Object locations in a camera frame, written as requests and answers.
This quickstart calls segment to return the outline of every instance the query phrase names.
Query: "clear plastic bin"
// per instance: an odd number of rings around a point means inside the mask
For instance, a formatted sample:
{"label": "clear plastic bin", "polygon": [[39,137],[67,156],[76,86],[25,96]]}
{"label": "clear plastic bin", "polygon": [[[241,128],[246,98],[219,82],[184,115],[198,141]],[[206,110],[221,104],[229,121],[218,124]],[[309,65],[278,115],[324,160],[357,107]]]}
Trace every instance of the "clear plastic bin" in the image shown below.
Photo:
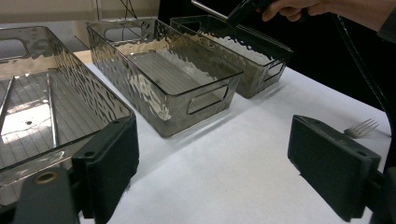
{"label": "clear plastic bin", "polygon": [[169,25],[147,19],[87,27],[94,64],[160,136],[230,106],[242,70]]}
{"label": "clear plastic bin", "polygon": [[236,92],[251,98],[279,81],[293,51],[273,38],[210,15],[170,19],[171,27],[244,71]]}
{"label": "clear plastic bin", "polygon": [[70,158],[115,119],[134,116],[44,26],[0,29],[0,206],[25,177]]}

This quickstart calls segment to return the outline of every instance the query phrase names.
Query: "metal fork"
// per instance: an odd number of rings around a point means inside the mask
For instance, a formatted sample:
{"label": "metal fork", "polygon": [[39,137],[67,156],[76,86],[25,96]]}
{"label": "metal fork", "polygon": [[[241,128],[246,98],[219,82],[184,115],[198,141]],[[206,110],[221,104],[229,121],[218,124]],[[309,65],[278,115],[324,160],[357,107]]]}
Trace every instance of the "metal fork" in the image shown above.
{"label": "metal fork", "polygon": [[379,124],[375,122],[373,119],[367,119],[362,123],[354,125],[348,129],[344,130],[344,134],[352,137],[352,138],[360,138],[374,130],[378,127]]}

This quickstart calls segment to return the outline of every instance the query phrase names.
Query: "white tablecloth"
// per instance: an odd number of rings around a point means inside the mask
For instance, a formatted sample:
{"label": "white tablecloth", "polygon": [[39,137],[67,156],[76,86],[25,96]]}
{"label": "white tablecloth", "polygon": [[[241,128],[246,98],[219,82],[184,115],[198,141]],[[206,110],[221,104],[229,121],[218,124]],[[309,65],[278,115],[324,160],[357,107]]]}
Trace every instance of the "white tablecloth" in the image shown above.
{"label": "white tablecloth", "polygon": [[[168,139],[135,113],[140,164],[109,223],[345,223],[287,157],[292,116],[319,119],[340,132],[376,120],[379,126],[356,141],[383,157],[380,171],[390,144],[383,111],[289,68],[255,97],[236,94],[229,109]],[[351,223],[367,224],[371,214],[366,208]]]}

